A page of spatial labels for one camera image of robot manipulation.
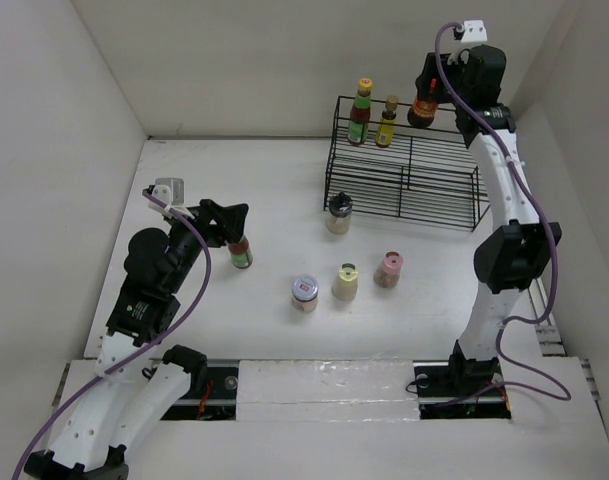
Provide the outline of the black cap spice shaker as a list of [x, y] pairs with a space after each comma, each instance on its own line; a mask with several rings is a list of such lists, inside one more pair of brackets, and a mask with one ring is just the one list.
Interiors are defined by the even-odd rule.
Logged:
[[347, 233], [353, 212], [352, 198], [344, 192], [332, 196], [328, 201], [328, 212], [327, 229], [336, 235]]

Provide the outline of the green label sauce bottle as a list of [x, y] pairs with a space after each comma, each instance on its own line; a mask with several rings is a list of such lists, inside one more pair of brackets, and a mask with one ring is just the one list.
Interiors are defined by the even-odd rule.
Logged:
[[229, 243], [227, 249], [232, 264], [238, 269], [249, 268], [253, 263], [253, 254], [248, 239], [243, 236], [237, 243]]

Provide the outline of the small yellow oil bottle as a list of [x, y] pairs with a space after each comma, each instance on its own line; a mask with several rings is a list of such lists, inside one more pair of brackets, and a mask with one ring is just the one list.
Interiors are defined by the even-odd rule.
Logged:
[[392, 143], [398, 102], [398, 97], [395, 95], [389, 95], [386, 99], [385, 107], [382, 112], [378, 130], [375, 136], [375, 144], [379, 148], [387, 148]]

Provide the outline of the yellow cap chili sauce bottle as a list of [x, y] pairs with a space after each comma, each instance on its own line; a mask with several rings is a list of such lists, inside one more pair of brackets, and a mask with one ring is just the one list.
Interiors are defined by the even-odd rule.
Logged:
[[371, 93], [373, 81], [361, 78], [349, 114], [347, 140], [352, 145], [361, 145], [368, 135], [371, 115]]

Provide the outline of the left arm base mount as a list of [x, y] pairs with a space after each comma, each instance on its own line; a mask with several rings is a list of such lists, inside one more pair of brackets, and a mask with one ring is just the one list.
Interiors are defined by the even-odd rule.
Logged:
[[176, 400], [162, 421], [231, 421], [236, 419], [239, 362], [209, 360], [198, 390]]

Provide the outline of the red lid chili jar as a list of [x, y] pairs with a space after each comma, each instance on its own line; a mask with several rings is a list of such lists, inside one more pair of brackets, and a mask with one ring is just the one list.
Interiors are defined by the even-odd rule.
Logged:
[[407, 120], [411, 127], [417, 129], [429, 128], [438, 109], [438, 103], [434, 99], [434, 91], [437, 86], [437, 79], [430, 81], [429, 89], [423, 100], [415, 98], [407, 114]]

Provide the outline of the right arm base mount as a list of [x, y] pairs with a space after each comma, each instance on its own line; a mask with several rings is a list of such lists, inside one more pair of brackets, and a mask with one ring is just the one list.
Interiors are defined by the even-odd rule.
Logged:
[[421, 420], [510, 420], [512, 414], [498, 363], [457, 365], [451, 361], [414, 361], [406, 391], [415, 394]]

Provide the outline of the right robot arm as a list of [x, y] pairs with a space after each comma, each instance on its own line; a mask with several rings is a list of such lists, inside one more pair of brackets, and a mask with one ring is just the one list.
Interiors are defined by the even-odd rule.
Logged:
[[498, 387], [506, 360], [506, 328], [519, 321], [513, 309], [546, 268], [559, 272], [556, 247], [561, 227], [534, 199], [517, 152], [513, 115], [500, 103], [505, 53], [489, 45], [467, 57], [433, 51], [415, 81], [418, 102], [455, 107], [456, 127], [486, 187], [493, 231], [474, 252], [478, 289], [468, 324], [446, 364], [415, 368], [413, 386], [422, 398], [456, 405]]

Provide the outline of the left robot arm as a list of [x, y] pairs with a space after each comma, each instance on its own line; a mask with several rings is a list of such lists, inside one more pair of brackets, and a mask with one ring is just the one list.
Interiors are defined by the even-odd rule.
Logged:
[[182, 310], [176, 295], [199, 257], [244, 238], [247, 204], [203, 200], [188, 209], [144, 196], [161, 209], [168, 231], [146, 228], [129, 241], [126, 278], [106, 323], [94, 376], [64, 401], [23, 452], [13, 476], [34, 479], [125, 479], [128, 462], [168, 409], [206, 387], [207, 357], [175, 345], [145, 386], [142, 371], [160, 343], [191, 315], [205, 294]]

